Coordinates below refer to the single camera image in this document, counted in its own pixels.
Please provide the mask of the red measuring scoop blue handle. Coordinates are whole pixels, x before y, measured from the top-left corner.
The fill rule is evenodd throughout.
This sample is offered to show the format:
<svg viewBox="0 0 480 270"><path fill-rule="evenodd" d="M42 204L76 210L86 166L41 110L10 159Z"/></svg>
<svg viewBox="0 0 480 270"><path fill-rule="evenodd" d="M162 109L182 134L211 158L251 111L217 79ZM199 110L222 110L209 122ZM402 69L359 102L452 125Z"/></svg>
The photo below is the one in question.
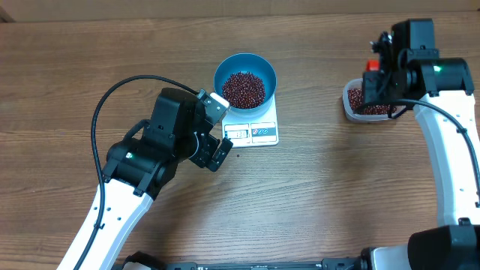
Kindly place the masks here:
<svg viewBox="0 0 480 270"><path fill-rule="evenodd" d="M380 70L380 61L369 59L367 60L366 68L367 72L379 71Z"/></svg>

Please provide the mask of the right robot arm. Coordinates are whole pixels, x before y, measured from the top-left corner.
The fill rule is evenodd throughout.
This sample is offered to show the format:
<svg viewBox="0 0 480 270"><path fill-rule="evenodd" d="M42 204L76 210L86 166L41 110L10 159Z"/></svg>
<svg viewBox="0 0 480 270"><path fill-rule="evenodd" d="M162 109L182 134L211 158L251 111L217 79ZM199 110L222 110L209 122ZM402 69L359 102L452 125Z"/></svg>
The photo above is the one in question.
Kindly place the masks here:
<svg viewBox="0 0 480 270"><path fill-rule="evenodd" d="M357 113L379 105L412 110L427 143L437 195L434 229L404 245L376 247L369 269L479 268L479 135L474 84L462 58L442 58L432 19L394 24L372 44L379 70L363 74Z"/></svg>

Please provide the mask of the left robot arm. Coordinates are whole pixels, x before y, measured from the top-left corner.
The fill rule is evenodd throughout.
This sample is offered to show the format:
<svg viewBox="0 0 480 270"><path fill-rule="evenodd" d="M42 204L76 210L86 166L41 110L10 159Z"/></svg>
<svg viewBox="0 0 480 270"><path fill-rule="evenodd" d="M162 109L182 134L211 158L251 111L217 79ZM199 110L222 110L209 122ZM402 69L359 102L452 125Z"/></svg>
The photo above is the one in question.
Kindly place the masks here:
<svg viewBox="0 0 480 270"><path fill-rule="evenodd" d="M59 268L111 269L131 231L182 161L217 171L233 144L210 132L229 108L216 93L163 88L151 118L134 125L110 147L100 171L103 184Z"/></svg>

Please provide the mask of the red beans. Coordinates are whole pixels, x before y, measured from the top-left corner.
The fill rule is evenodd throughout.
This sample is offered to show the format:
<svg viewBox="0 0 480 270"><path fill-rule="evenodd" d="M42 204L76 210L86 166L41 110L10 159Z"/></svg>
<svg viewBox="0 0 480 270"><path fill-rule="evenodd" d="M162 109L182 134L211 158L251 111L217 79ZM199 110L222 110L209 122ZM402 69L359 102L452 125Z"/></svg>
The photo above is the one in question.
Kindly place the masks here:
<svg viewBox="0 0 480 270"><path fill-rule="evenodd" d="M253 109L265 101L266 88L263 81L251 72L233 73L222 85L222 97L231 107Z"/></svg>

